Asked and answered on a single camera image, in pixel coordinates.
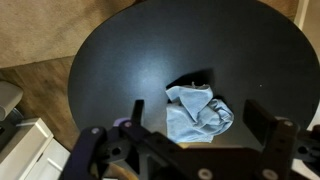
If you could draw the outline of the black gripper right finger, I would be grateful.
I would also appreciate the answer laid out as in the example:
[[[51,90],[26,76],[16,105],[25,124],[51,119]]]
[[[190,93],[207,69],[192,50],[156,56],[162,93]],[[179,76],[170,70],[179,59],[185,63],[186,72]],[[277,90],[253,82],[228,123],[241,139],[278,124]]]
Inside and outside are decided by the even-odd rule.
[[[273,131],[276,119],[257,101],[246,100],[243,112],[243,122],[254,136],[268,136]]]

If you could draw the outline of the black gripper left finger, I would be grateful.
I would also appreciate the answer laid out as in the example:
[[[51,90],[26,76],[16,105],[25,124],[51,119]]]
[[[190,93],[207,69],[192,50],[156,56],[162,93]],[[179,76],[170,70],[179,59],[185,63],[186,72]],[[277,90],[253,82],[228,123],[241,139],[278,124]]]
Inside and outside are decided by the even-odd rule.
[[[144,116],[144,101],[136,100],[134,103],[131,120],[139,125],[142,124]]]

